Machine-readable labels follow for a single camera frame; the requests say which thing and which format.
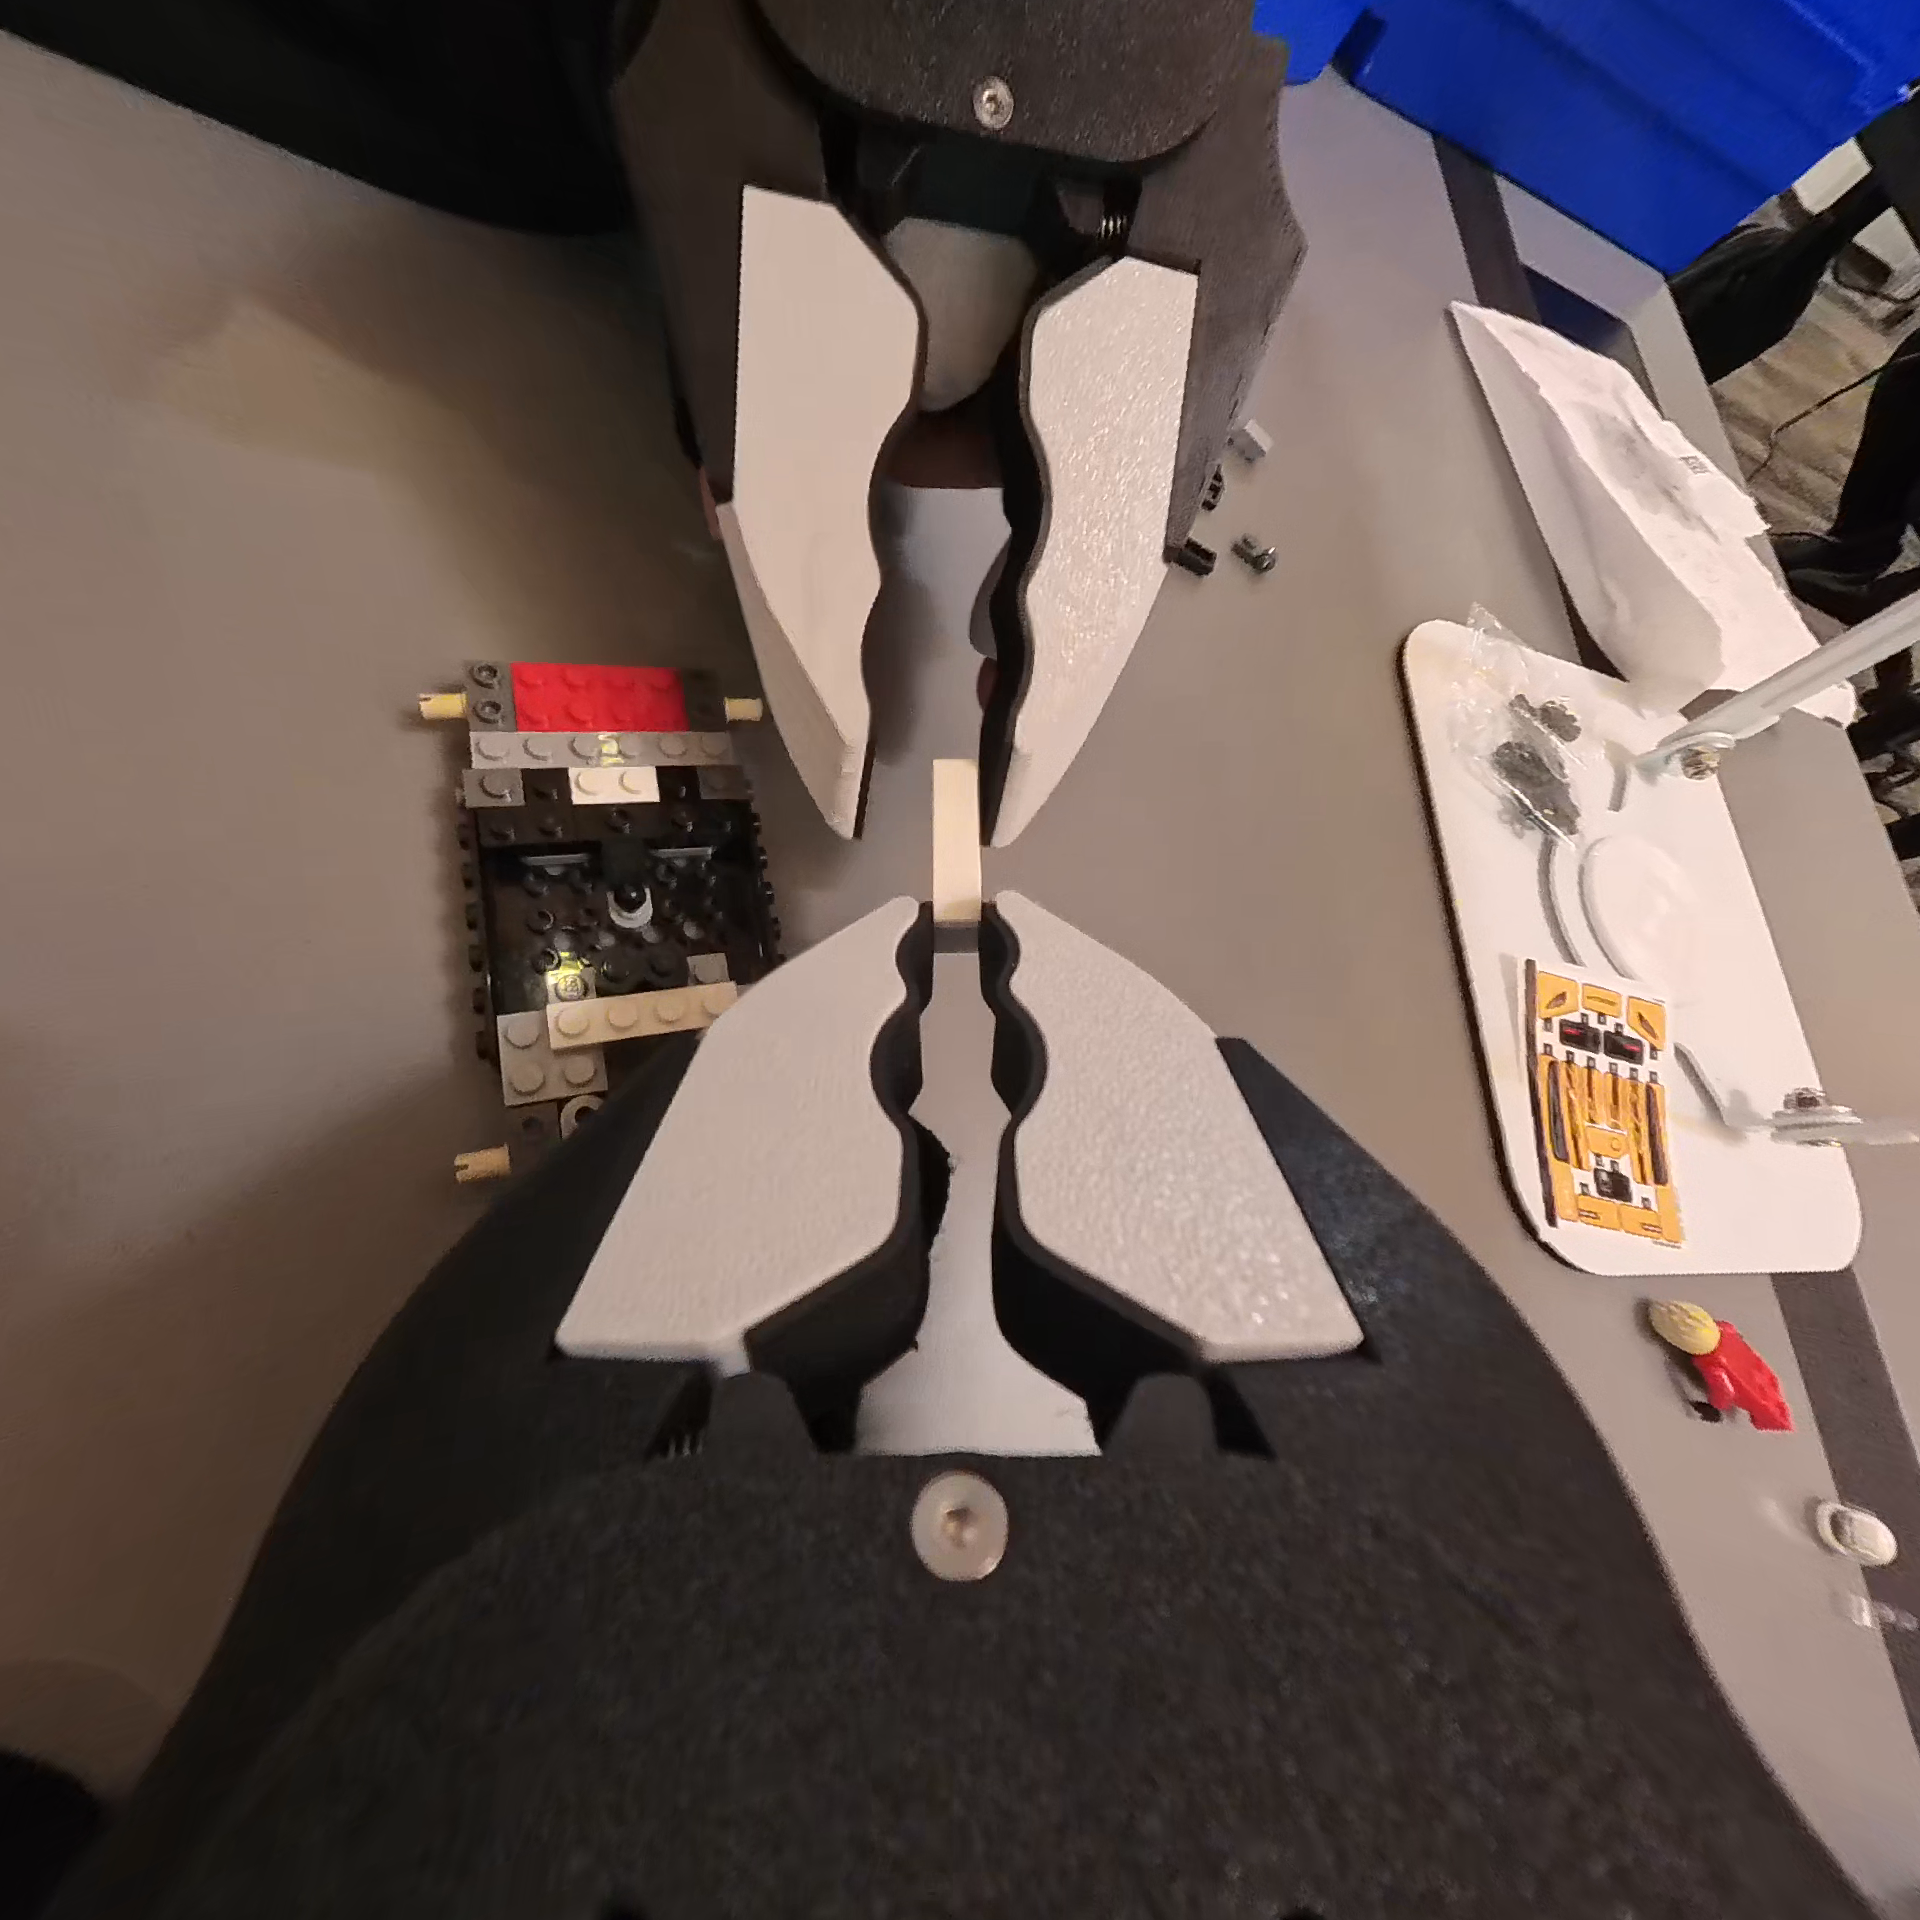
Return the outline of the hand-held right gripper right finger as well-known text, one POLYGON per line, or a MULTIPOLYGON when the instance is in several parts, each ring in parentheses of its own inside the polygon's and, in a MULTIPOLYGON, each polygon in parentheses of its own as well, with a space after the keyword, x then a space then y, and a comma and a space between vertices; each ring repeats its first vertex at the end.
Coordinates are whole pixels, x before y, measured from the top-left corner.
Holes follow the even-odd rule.
POLYGON ((1198 1383, 1216 1443, 1264 1455, 1230 1371, 1363 1345, 1214 1029, 1138 965, 1016 891, 980 913, 998 1333, 1107 1448, 1134 1389, 1198 1383))

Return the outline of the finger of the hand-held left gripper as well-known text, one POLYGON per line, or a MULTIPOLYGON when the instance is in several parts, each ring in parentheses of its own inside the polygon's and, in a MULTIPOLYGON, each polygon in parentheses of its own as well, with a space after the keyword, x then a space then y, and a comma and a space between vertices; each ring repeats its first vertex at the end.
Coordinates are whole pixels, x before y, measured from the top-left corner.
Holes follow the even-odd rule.
POLYGON ((1028 828, 1087 740, 1168 575, 1198 280, 1119 257, 1039 303, 1019 351, 1019 419, 1039 481, 1012 587, 1012 699, 982 767, 990 847, 1028 828))
POLYGON ((836 205, 747 185, 718 524, 764 698, 843 840, 859 832, 874 743, 874 485, 919 394, 922 308, 894 263, 836 205))

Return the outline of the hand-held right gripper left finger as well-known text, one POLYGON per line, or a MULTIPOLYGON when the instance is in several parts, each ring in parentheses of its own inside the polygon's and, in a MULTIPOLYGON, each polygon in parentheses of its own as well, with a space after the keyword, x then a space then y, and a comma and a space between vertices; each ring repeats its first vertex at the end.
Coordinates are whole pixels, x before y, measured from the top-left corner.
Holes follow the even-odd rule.
POLYGON ((922 1343, 949 1147, 916 1115, 931 906, 892 899, 749 987, 690 1052, 555 1329, 555 1380, 698 1434, 768 1380, 826 1455, 922 1343))

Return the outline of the small brick pieces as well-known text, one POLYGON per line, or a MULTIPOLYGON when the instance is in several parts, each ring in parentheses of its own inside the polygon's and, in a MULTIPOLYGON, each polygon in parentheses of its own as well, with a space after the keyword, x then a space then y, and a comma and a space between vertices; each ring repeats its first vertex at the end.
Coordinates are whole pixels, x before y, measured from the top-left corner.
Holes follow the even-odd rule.
MULTIPOLYGON (((1255 416, 1243 416, 1230 428, 1224 457, 1252 467, 1268 456, 1271 447, 1272 439, 1266 435, 1264 426, 1255 416)), ((1224 490, 1227 474, 1224 467, 1216 461, 1207 469, 1207 477, 1198 497, 1198 532, 1188 532, 1181 541, 1168 544, 1164 554, 1165 564, 1187 572, 1198 580, 1205 580, 1216 572, 1219 549, 1205 540, 1202 532, 1207 531, 1205 521, 1219 511, 1224 490)), ((1230 541, 1230 552, 1236 562, 1256 578, 1266 576, 1278 564, 1278 549, 1259 536, 1236 536, 1230 541)))

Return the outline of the brick car chassis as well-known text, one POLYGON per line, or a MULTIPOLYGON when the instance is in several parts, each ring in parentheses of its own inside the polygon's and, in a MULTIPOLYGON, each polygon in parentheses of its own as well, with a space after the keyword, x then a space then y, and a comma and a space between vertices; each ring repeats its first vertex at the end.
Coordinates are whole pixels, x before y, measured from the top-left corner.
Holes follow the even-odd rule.
POLYGON ((779 965, 736 751, 762 705, 690 667, 478 658, 419 711, 466 731, 453 796, 464 951, 504 1128, 453 1178, 494 1184, 581 1133, 651 1052, 706 1032, 779 965))

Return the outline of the white long tile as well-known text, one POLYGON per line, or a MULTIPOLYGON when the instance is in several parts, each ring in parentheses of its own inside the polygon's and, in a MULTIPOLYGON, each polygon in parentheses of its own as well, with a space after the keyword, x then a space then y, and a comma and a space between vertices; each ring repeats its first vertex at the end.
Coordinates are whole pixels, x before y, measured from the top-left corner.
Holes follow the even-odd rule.
POLYGON ((928 797, 933 951, 974 953, 986 906, 975 761, 934 759, 928 797))

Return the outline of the white book stand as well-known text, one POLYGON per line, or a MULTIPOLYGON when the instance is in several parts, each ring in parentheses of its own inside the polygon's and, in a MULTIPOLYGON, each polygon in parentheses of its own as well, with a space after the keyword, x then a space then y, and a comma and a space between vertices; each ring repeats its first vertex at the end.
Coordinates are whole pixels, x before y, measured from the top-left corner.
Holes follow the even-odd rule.
POLYGON ((1591 740, 1578 787, 1581 831, 1572 848, 1516 831, 1450 743, 1450 671, 1463 637, 1464 621, 1430 620, 1405 635, 1398 667, 1482 1084, 1517 1215, 1566 1265, 1541 1240, 1533 1175, 1522 1163, 1528 1117, 1517 1009, 1519 961, 1558 957, 1645 984, 1670 1009, 1663 1084, 1686 1245, 1661 1269, 1642 1251, 1627 1260, 1629 1273, 1595 1279, 1846 1267, 1861 1240, 1848 1151, 1891 1147, 1915 1168, 1915 1120, 1870 1115, 1861 1095, 1830 1090, 1818 1069, 1718 781, 1654 773, 1651 751, 1676 717, 1638 709, 1616 680, 1549 657, 1591 740))

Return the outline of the person's left forearm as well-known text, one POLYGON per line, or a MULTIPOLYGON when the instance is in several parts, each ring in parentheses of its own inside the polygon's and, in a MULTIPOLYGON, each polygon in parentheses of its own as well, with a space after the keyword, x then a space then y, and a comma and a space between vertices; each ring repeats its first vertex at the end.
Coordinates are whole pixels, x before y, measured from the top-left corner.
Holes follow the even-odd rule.
POLYGON ((630 226, 606 2, 4 2, 2 28, 284 154, 526 234, 630 226))

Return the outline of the grey desk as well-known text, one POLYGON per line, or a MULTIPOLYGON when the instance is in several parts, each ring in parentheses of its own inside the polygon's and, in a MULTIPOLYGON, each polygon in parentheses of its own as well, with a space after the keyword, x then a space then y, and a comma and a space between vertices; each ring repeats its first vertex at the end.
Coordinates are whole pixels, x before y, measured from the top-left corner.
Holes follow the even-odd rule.
MULTIPOLYGON (((1800 1367, 1814 1313, 1915 1411, 1914 1155, 1844 1281, 1700 1288, 1796 1435, 1676 1407, 1632 1288, 1503 1195, 1400 707, 1475 603, 1572 631, 1464 368, 1428 135, 1322 77, 1309 235, 1230 527, 1175 578, 996 883, 1255 1043, 1525 1309, 1642 1500, 1718 1682, 1848 1872, 1915 1905, 1915 1752, 1800 1367)), ((487 1189, 450 876, 475 653, 749 665, 612 248, 444 218, 4 43, 4 1744, 120 1796, 323 1416, 487 1189)))

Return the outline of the person's left hand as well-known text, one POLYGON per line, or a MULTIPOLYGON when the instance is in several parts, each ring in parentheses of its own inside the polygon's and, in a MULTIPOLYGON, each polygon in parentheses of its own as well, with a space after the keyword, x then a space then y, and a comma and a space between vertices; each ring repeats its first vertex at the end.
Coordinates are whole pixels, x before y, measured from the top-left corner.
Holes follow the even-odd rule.
POLYGON ((903 490, 998 490, 1002 459, 986 423, 922 416, 894 444, 884 475, 903 490))

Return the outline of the orange sticker sheet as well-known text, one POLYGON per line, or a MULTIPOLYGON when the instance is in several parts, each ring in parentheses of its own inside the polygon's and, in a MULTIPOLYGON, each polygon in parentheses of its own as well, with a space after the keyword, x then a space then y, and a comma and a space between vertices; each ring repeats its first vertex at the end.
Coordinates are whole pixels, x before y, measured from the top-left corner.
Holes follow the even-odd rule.
POLYGON ((1686 1228, 1676 1184, 1663 1069, 1668 1001, 1627 977, 1519 961, 1519 1053, 1541 1240, 1581 1273, 1626 1275, 1677 1260, 1686 1228))

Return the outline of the clear bag of black gears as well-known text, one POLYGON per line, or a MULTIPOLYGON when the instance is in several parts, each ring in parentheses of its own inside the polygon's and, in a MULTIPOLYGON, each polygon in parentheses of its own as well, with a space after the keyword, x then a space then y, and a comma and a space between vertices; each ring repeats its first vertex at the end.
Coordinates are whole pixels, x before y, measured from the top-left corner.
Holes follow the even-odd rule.
POLYGON ((1555 674, 1557 660, 1475 603, 1450 671, 1446 727, 1454 754, 1508 826, 1572 848, 1581 831, 1578 787, 1594 743, 1555 674))

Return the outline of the white printed paper bag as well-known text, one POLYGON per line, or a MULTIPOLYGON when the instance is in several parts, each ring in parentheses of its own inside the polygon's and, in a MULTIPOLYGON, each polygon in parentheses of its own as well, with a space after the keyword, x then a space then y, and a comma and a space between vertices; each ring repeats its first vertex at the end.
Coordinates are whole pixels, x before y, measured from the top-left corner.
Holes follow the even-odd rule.
POLYGON ((1491 306, 1450 315, 1562 586, 1638 709, 1680 711, 1818 650, 1754 547, 1754 500, 1619 361, 1491 306))

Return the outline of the red minifigure torso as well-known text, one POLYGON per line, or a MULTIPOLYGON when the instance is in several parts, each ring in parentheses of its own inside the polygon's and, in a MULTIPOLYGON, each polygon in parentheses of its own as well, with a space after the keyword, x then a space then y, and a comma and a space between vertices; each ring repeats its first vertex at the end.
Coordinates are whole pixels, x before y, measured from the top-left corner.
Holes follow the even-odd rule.
POLYGON ((1715 1417, 1744 1416, 1755 1431, 1792 1434, 1795 1420, 1780 1380, 1731 1322, 1695 1303, 1645 1303, 1647 1329, 1700 1380, 1715 1417))

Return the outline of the black backpack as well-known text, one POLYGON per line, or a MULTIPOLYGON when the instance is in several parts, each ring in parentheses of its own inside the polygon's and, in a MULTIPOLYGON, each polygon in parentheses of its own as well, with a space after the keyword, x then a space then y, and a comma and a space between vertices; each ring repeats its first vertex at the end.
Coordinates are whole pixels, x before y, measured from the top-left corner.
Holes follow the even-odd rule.
POLYGON ((1835 257, 1887 211, 1886 188, 1867 177, 1798 224, 1731 232, 1668 277, 1706 383, 1722 383, 1778 345, 1807 311, 1835 257))

